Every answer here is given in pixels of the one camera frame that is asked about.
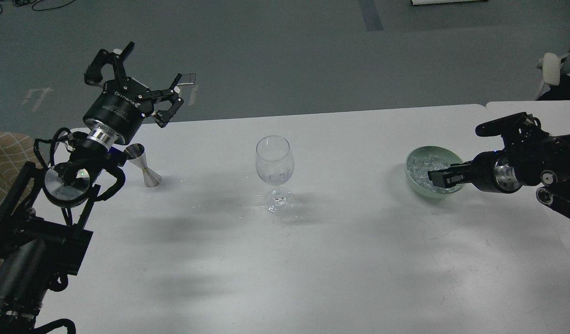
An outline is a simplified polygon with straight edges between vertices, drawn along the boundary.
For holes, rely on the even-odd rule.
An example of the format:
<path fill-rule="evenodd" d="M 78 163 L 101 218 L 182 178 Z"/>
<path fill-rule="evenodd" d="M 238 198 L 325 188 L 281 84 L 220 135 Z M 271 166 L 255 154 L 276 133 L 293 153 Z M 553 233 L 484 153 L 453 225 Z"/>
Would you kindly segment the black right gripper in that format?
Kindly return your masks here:
<path fill-rule="evenodd" d="M 514 167 L 502 151 L 482 152 L 469 165 L 451 165 L 428 171 L 427 175 L 435 187 L 447 190 L 459 190 L 469 183 L 490 193 L 515 193 L 522 188 Z"/>

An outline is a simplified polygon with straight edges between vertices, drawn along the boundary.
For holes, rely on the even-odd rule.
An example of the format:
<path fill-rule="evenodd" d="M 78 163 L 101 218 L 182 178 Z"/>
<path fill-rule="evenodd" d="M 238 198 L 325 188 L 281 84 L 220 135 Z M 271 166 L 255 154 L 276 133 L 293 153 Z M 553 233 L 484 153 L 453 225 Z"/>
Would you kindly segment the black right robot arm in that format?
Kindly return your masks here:
<path fill-rule="evenodd" d="M 427 175 L 440 188 L 472 184 L 488 193 L 512 194 L 535 186 L 539 203 L 570 219 L 570 135 L 506 141 L 502 150 Z"/>

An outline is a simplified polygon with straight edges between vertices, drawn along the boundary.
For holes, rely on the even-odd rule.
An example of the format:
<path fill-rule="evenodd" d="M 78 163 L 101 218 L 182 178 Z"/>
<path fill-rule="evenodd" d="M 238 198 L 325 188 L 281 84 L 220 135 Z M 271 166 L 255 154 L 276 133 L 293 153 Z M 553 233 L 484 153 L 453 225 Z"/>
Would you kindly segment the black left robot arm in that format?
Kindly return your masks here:
<path fill-rule="evenodd" d="M 160 90 L 126 74 L 134 46 L 98 51 L 84 73 L 85 84 L 102 89 L 83 117 L 87 131 L 60 128 L 36 139 L 38 162 L 24 163 L 0 205 L 0 334 L 77 331 L 67 318 L 36 326 L 43 299 L 78 274 L 93 235 L 86 222 L 95 203 L 124 186 L 143 122 L 150 117 L 164 128 L 184 103 L 181 73 Z"/>

